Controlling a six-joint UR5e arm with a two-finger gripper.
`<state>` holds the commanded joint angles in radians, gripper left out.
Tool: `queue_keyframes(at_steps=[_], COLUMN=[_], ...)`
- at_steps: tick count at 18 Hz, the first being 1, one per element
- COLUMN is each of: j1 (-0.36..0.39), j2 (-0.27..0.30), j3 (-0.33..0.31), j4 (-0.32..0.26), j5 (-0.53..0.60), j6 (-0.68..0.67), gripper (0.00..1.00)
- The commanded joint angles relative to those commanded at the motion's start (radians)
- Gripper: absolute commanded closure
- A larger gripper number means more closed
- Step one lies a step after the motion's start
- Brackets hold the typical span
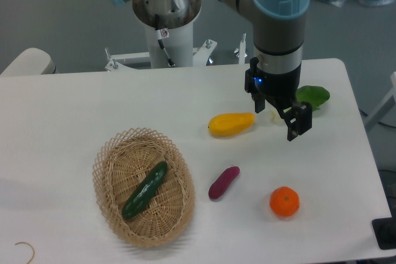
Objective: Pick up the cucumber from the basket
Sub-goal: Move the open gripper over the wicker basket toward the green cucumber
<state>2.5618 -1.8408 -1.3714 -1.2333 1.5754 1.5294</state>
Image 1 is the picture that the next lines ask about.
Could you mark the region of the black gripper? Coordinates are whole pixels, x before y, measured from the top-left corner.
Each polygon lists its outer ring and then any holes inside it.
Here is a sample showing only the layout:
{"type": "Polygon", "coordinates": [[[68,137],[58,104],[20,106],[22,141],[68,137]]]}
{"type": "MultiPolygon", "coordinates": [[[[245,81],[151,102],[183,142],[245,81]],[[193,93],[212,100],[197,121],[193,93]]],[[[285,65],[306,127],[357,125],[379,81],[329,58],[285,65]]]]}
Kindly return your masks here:
{"type": "Polygon", "coordinates": [[[287,140],[294,140],[312,128],[312,105],[306,101],[296,101],[301,64],[293,71],[284,74],[270,74],[259,68],[259,58],[253,57],[245,72],[244,89],[251,94],[254,112],[265,109],[270,103],[286,120],[287,140]]]}

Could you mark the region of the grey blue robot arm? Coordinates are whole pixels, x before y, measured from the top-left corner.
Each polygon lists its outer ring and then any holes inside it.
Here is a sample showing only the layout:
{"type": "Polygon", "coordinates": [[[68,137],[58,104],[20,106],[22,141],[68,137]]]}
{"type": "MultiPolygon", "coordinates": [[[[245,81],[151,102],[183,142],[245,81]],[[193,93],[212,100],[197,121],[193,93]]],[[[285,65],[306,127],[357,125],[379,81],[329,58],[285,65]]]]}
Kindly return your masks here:
{"type": "MultiPolygon", "coordinates": [[[[112,0],[131,2],[145,26],[153,68],[191,66],[196,54],[192,24],[201,0],[112,0]]],[[[310,0],[219,0],[253,27],[254,55],[244,88],[257,113],[271,104],[285,121],[288,140],[312,126],[312,106],[296,98],[303,55],[306,11],[310,0]]]]}

